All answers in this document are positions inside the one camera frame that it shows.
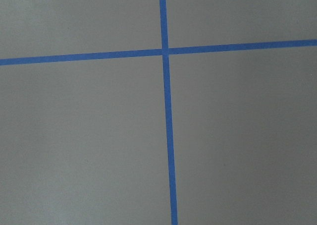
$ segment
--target horizontal blue line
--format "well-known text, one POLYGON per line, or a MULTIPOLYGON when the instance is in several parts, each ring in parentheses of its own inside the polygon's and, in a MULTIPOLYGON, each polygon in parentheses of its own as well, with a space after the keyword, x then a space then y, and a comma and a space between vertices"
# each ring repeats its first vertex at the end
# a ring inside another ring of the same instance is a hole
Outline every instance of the horizontal blue line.
POLYGON ((58 61, 74 61, 74 60, 95 60, 95 59, 110 59, 123 57, 138 57, 138 56, 161 56, 161 49, 150 50, 136 50, 136 51, 122 51, 122 52, 108 52, 108 53, 84 53, 72 55, 59 56, 34 56, 0 59, 0 65, 16 65, 16 64, 32 64, 44 62, 58 62, 58 61))
POLYGON ((176 54, 190 54, 190 53, 213 53, 213 52, 228 52, 228 51, 242 51, 242 50, 270 49, 270 48, 309 47, 309 46, 317 46, 317 39, 170 48, 168 50, 168 53, 170 55, 176 55, 176 54))

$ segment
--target blue line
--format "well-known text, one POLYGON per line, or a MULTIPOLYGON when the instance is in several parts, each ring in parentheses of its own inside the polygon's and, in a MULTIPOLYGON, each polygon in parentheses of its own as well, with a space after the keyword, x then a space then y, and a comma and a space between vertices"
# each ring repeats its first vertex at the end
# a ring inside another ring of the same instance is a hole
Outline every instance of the blue line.
POLYGON ((175 160, 174 160, 174 143, 173 143, 172 103, 171 103, 171 92, 170 92, 166 0, 159 0, 159 11, 160 11, 160 28, 161 28, 161 40, 162 40, 162 60, 163 60, 163 79, 164 79, 165 119, 166 119, 166 139, 167 139, 171 222, 172 222, 172 225, 177 225, 178 224, 177 197, 176 197, 176 178, 175 178, 175 160))
POLYGON ((160 55, 162 55, 161 49, 108 52, 108 53, 85 53, 85 54, 72 54, 72 55, 59 55, 59 56, 35 56, 35 57, 0 59, 0 65, 16 65, 16 64, 32 64, 32 63, 58 62, 58 61, 95 60, 95 59, 110 59, 110 58, 123 58, 123 57, 137 57, 137 56, 160 56, 160 55))
POLYGON ((213 53, 213 52, 228 52, 228 51, 270 49, 270 48, 310 47, 310 46, 317 46, 317 39, 170 48, 169 54, 176 55, 176 54, 190 54, 190 53, 213 53))

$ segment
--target floor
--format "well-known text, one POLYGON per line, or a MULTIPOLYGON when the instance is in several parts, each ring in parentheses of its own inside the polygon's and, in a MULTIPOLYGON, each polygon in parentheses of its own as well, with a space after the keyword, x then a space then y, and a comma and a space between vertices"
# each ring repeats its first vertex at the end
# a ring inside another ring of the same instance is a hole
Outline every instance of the floor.
POLYGON ((316 0, 0 0, 0 224, 317 224, 316 0))

